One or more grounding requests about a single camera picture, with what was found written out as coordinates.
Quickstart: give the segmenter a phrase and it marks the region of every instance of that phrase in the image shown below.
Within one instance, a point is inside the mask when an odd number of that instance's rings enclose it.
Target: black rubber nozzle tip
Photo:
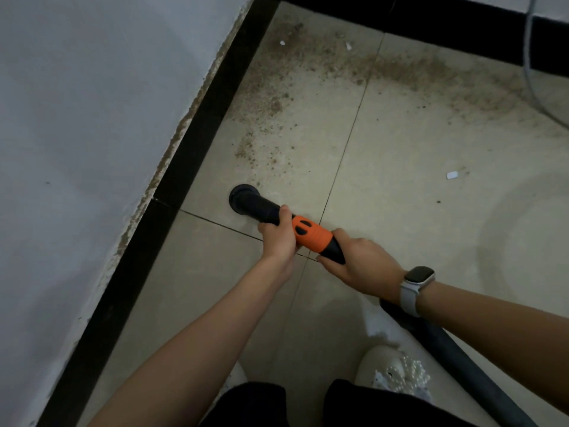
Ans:
[[[259,190],[251,186],[251,184],[239,184],[239,186],[233,187],[231,193],[229,194],[229,206],[232,210],[234,210],[238,214],[246,214],[244,211],[241,210],[238,203],[239,201],[237,198],[243,192],[255,193],[256,195],[260,195]]]

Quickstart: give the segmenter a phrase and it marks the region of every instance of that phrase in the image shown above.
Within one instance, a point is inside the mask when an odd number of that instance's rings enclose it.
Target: black pants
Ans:
[[[323,412],[324,427],[415,427],[425,421],[445,427],[473,427],[473,424],[416,397],[357,387],[341,379],[328,388]],[[200,426],[288,427],[286,391],[278,385],[261,382],[239,385],[219,399]]]

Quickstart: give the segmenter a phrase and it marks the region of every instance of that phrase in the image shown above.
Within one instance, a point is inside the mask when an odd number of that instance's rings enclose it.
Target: watch face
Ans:
[[[405,274],[405,280],[411,283],[423,283],[427,281],[433,274],[435,274],[435,272],[428,266],[416,266],[407,274]]]

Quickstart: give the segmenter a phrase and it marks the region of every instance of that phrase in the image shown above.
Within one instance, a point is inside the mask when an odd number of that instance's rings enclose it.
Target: tile floor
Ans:
[[[383,244],[403,266],[428,264],[446,283],[569,316],[569,134],[523,90],[515,66],[282,3],[80,425],[259,257],[256,223],[228,206],[238,183]],[[241,358],[250,379],[287,388],[292,426],[318,425],[331,380],[352,379],[366,349],[386,340],[423,361],[438,406],[495,425],[376,301],[300,253]],[[567,423],[458,343],[538,425]]]

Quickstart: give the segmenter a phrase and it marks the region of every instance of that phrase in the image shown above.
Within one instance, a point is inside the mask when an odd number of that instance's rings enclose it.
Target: wire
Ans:
[[[526,25],[523,31],[523,77],[526,80],[528,91],[530,92],[530,98],[534,106],[544,115],[547,115],[553,121],[555,121],[559,125],[569,130],[569,124],[558,118],[556,115],[552,114],[549,111],[549,109],[547,109],[545,105],[539,100],[536,91],[533,87],[533,84],[531,82],[530,43],[531,43],[531,29],[533,27],[533,18],[536,14],[536,4],[537,0],[530,0],[528,6],[528,13],[526,14]]]

